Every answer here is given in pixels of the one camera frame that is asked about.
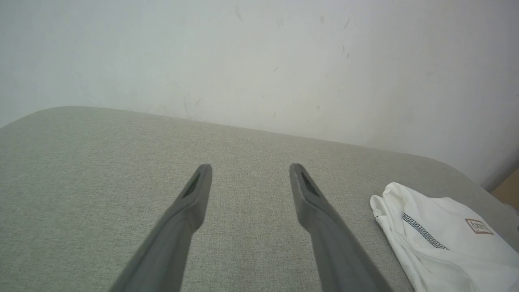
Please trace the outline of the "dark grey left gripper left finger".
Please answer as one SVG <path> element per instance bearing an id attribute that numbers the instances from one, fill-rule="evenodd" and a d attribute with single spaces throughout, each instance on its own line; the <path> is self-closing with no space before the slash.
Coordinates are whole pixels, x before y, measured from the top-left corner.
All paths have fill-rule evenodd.
<path id="1" fill-rule="evenodd" d="M 111 292 L 178 292 L 193 234 L 206 215 L 212 168 L 200 165 L 119 275 Z"/>

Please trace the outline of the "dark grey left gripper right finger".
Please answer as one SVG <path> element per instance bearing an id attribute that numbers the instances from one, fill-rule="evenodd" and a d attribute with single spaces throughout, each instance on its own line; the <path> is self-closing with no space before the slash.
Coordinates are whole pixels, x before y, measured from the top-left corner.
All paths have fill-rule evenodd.
<path id="1" fill-rule="evenodd" d="M 367 252 L 303 165 L 290 166 L 297 220 L 309 233 L 324 292 L 390 292 Z"/>

